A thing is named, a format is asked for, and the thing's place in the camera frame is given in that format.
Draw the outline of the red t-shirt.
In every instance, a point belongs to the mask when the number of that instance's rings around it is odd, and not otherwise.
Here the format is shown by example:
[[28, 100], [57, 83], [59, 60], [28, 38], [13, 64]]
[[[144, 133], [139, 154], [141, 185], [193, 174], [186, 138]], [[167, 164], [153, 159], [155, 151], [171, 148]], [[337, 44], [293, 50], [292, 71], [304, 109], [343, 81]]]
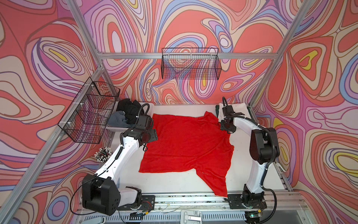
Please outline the red t-shirt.
[[216, 196], [227, 197], [226, 175], [234, 146], [218, 118], [154, 114], [158, 140], [147, 144], [140, 173], [186, 172], [194, 169]]

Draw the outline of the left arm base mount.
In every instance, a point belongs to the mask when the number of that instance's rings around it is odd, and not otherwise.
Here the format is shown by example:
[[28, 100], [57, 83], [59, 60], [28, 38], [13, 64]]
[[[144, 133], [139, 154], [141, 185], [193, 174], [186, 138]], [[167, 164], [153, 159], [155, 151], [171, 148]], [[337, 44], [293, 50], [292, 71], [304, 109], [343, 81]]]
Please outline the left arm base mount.
[[155, 195], [142, 195], [132, 204], [118, 207], [119, 211], [152, 211], [155, 207]]

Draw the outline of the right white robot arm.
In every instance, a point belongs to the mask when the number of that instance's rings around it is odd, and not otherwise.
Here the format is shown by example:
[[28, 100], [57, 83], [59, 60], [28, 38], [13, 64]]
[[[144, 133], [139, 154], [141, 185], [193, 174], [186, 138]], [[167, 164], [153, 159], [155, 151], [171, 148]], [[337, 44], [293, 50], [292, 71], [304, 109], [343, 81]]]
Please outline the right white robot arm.
[[269, 166], [279, 156], [276, 130], [260, 125], [244, 113], [235, 112], [232, 105], [219, 104], [219, 120], [222, 131], [234, 133], [240, 129], [250, 137], [249, 153], [253, 162], [244, 191], [262, 194], [266, 190], [263, 185]]

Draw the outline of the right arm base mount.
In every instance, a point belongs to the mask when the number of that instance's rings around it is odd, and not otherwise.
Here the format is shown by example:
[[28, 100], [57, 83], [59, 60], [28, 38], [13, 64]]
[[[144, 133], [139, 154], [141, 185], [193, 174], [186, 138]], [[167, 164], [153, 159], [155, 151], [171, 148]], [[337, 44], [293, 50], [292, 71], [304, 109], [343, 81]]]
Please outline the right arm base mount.
[[224, 200], [229, 203], [230, 209], [264, 210], [267, 208], [263, 189], [259, 187], [258, 192], [253, 192], [246, 184], [241, 194], [228, 194]]

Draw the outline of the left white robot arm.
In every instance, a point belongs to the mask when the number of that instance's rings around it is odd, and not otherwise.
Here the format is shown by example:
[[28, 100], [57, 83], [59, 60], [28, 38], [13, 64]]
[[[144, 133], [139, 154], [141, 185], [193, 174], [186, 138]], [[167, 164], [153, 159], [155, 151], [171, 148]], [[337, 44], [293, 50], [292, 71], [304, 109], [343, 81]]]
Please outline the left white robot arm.
[[120, 134], [120, 144], [107, 162], [93, 175], [83, 179], [82, 206], [105, 215], [113, 215], [120, 207], [141, 207], [142, 193], [136, 187], [119, 187], [120, 173], [131, 156], [143, 145], [157, 141], [150, 116], [139, 115], [134, 128]]

